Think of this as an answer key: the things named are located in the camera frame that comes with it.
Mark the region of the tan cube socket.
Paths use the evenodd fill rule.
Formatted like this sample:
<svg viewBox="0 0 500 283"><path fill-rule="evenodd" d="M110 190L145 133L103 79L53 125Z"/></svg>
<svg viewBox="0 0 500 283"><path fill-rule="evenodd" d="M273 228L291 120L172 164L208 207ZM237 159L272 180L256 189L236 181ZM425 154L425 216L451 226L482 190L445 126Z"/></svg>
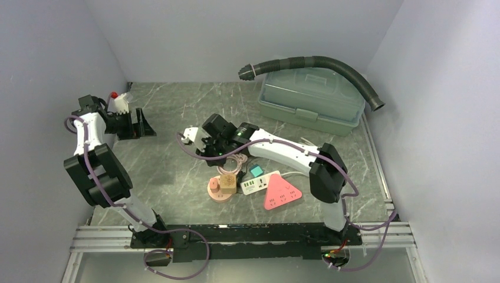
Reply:
<svg viewBox="0 0 500 283"><path fill-rule="evenodd" d="M219 187L223 194L235 194L237 192L236 175L233 173L222 174L219 179Z"/></svg>

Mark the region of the salmon cube plug adapter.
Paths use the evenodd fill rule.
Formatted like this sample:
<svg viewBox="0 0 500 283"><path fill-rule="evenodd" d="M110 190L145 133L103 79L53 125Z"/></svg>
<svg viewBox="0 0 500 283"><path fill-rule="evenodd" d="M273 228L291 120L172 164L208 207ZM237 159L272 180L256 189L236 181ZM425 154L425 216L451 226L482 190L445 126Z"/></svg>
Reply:
<svg viewBox="0 0 500 283"><path fill-rule="evenodd" d="M209 180L209 189L214 193L220 189L219 179L217 177L213 177Z"/></svg>

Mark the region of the teal cube adapter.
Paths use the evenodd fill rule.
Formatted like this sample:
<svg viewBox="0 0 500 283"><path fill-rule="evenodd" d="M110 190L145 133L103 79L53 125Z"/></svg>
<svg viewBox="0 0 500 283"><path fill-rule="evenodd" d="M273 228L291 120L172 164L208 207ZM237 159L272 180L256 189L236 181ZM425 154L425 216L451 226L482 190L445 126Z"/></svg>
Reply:
<svg viewBox="0 0 500 283"><path fill-rule="evenodd" d="M258 165L258 164L253 165L250 168L249 172L251 173L251 175L253 177L260 177L260 176L262 176L264 174L264 171L263 171L262 167L260 165Z"/></svg>

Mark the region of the white power strip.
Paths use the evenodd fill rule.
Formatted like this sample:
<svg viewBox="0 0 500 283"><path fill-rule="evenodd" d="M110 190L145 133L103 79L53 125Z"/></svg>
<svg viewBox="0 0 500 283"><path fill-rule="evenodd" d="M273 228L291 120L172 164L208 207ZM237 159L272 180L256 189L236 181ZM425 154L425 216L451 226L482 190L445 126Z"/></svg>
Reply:
<svg viewBox="0 0 500 283"><path fill-rule="evenodd" d="M253 179L242 182L241 183L242 193L244 195L250 195L250 194L259 192L261 190L265 190L268 187L270 178L273 175L281 176L281 172L274 171L274 172L262 175L260 177L255 177Z"/></svg>

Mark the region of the pink triangular power strip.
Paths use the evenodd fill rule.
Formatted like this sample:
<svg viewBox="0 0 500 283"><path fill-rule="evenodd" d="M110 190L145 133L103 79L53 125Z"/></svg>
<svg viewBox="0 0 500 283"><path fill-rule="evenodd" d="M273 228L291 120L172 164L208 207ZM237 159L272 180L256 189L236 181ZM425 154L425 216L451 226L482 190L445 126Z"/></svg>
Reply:
<svg viewBox="0 0 500 283"><path fill-rule="evenodd" d="M269 178L264 199L264 209L272 210L302 198L302 191L293 186L279 174Z"/></svg>

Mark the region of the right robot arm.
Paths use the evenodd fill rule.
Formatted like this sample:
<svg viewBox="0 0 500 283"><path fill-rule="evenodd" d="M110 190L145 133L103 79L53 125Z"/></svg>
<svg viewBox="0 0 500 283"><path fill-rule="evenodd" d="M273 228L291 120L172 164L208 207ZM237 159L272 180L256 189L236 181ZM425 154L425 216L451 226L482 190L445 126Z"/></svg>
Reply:
<svg viewBox="0 0 500 283"><path fill-rule="evenodd" d="M338 245L347 238L345 207L341 194L347 183L347 167L337 149L295 143L250 123L236 127L221 115L211 115L201 127L184 130L183 142L194 144L196 155L208 166L223 166L230 155L269 159L308 176L310 193L320 201L324 212L325 238Z"/></svg>

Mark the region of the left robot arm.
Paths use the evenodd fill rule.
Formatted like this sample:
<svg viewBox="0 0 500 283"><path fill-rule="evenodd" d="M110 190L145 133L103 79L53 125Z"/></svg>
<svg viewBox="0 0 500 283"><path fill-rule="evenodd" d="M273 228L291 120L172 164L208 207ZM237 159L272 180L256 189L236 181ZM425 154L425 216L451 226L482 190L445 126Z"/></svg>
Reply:
<svg viewBox="0 0 500 283"><path fill-rule="evenodd" d="M107 136L134 140L156 135L141 108L133 121L130 100L129 93L116 92L106 100L92 95L79 98L80 108L64 122L77 136L76 149L64 160L64 169L90 206L118 212L131 224L134 239L160 248L168 243L169 230L152 208L132 194L131 178L106 142Z"/></svg>

